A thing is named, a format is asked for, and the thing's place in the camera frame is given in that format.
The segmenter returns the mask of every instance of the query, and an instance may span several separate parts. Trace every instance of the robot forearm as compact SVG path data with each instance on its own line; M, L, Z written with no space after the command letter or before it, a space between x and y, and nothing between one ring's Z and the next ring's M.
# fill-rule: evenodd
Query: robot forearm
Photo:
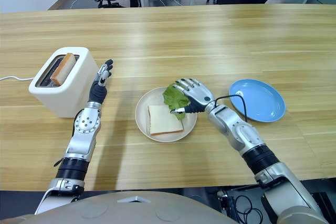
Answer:
M72 137L60 162L56 178L51 180L35 214L76 201L84 192L84 179L100 130L101 106L107 95L106 80L111 73L108 60L97 73L90 89L87 106L74 120Z
M231 146L239 151L254 173L256 182L265 189L262 203L275 219L285 210L300 206L304 207L300 211L310 211L309 214L315 214L321 220L320 223L327 223L303 184L279 161L252 125L224 105L214 107L210 103L205 111L208 112L208 119L228 138Z

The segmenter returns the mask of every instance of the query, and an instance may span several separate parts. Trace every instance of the bread slice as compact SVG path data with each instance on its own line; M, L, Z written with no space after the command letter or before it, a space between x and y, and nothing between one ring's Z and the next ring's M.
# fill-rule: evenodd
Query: bread slice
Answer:
M56 84L57 86L61 86L67 79L75 63L75 56L70 52L67 53L59 66L56 68L55 72L52 73L52 75L50 76L50 79L54 82L54 84Z
M170 113L167 105L148 106L150 116L150 135L182 132L182 122Z

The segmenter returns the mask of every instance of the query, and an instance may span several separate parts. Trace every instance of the bread crust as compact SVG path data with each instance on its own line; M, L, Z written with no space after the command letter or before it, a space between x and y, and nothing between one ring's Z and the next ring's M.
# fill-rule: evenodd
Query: bread crust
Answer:
M67 53L67 55L64 56L63 60L61 61L61 63L59 64L59 66L56 68L55 72L52 73L52 75L50 76L50 79L54 82L54 84L56 84L57 86L61 86L63 84L59 82L58 75L60 74L60 72L62 71L63 67L68 63L68 61L72 58L75 57L72 53Z

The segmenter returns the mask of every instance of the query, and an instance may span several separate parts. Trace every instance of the wooden table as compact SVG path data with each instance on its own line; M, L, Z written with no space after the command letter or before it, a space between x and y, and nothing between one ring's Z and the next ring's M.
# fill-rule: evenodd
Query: wooden table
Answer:
M1 15L1 76L33 77L60 47L114 59L86 190L240 185L253 174L199 114L174 143L145 137L134 120L147 91L193 77L215 96L242 78L271 84L286 115L251 123L299 179L336 176L336 6L234 5L52 10ZM28 92L0 82L1 189L45 190L71 137Z

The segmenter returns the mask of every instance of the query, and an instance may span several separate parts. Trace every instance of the robotic hand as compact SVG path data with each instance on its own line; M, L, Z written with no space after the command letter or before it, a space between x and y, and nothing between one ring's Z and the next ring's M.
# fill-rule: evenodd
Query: robotic hand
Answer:
M56 178L51 180L49 189L44 194L35 214L63 206L73 201L84 192L84 178L96 145L96 135L100 130L101 106L107 95L107 79L112 75L113 61L106 61L99 71L89 93L86 108L75 117L72 138L61 163Z
M267 147L257 130L225 105L216 105L213 94L196 79L177 80L173 87L185 94L190 104L171 113L206 112L224 134L265 189L261 202L275 223L328 223L315 200L291 170Z

